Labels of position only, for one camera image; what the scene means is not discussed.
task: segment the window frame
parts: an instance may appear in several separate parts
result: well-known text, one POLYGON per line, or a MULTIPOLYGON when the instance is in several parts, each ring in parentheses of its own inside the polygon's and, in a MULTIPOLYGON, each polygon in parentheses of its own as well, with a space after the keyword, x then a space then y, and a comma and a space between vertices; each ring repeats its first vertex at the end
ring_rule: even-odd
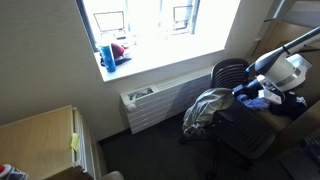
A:
MULTIPOLYGON (((189 0, 187 6, 192 4, 192 1, 193 0, 189 0)), ((126 4, 125 11, 128 11, 128 8, 129 8, 128 7, 128 0, 125 0, 125 2, 126 2, 125 3, 126 4)), ((79 12, 80 12, 84 27, 86 29, 86 33, 87 33, 89 41, 90 41, 91 48, 92 48, 93 52, 95 52, 95 53, 99 52, 99 49, 96 47, 97 40, 95 39, 93 30, 91 28, 90 21, 89 21, 88 14, 87 14, 86 9, 85 9, 84 2, 83 2, 83 0, 76 0, 76 3, 78 5, 78 9, 79 9, 79 12)), ((163 6, 163 0, 160 0, 160 6, 159 6, 159 13, 160 14, 162 13, 162 9, 163 9, 162 6, 163 6)), ((200 6, 200 0, 194 0, 193 13, 191 14, 191 17, 190 17, 190 22, 191 22, 191 27, 190 27, 190 32, 189 32, 190 34, 195 34, 199 6, 200 6)), ((123 16, 123 21, 124 21, 123 24, 125 26, 125 20, 124 19, 125 19, 125 15, 123 16)), ((128 32, 130 32, 130 30, 131 30, 130 22, 127 22, 126 25, 127 25, 128 32)))

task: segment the window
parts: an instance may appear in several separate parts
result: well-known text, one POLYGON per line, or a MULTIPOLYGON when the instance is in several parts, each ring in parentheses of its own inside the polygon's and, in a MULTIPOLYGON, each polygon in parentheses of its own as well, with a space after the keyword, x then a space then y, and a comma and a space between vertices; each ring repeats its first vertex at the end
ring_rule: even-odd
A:
POLYGON ((199 0, 78 0, 93 49, 97 42, 138 43, 150 37, 194 34, 199 0))
MULTIPOLYGON (((129 45, 131 61, 110 81, 223 50, 240 0, 76 0, 92 48, 104 39, 129 45)), ((97 63, 100 60, 95 53, 97 63)))

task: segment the blue clothing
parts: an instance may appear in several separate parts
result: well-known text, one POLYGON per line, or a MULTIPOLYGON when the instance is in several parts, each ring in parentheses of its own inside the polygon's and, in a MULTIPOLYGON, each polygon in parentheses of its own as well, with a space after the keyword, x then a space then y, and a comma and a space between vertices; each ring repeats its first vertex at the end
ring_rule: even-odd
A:
POLYGON ((237 99, 244 105, 246 105, 248 108, 255 111, 265 110, 268 109, 270 106, 270 102, 265 99, 261 99, 259 97, 256 97, 254 99, 248 99, 248 96, 245 94, 239 94, 237 96, 237 99))

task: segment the office chair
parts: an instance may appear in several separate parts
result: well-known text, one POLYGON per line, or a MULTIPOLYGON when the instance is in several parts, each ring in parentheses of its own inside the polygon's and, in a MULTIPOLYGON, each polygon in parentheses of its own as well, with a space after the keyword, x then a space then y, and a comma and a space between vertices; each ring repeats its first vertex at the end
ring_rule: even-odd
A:
MULTIPOLYGON (((239 58, 218 62, 211 71, 210 88, 233 89, 245 83, 248 79, 245 73, 247 67, 247 61, 239 58)), ((275 139, 272 129, 236 98, 230 107, 214 113, 208 130, 245 160, 244 168, 250 168, 253 164, 251 160, 259 158, 275 139)), ((206 137, 183 136, 179 141, 184 144, 189 140, 201 139, 206 137)))

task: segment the wooden desk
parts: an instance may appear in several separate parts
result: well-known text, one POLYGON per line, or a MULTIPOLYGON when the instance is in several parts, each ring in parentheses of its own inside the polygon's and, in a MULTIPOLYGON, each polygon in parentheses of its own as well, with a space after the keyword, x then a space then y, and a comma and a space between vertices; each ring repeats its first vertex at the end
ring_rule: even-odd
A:
POLYGON ((72 106, 1 126, 0 164, 13 165, 26 172, 30 180, 94 179, 91 142, 84 141, 88 141, 88 132, 72 106), (71 148, 73 133, 79 133, 82 140, 77 152, 71 148))

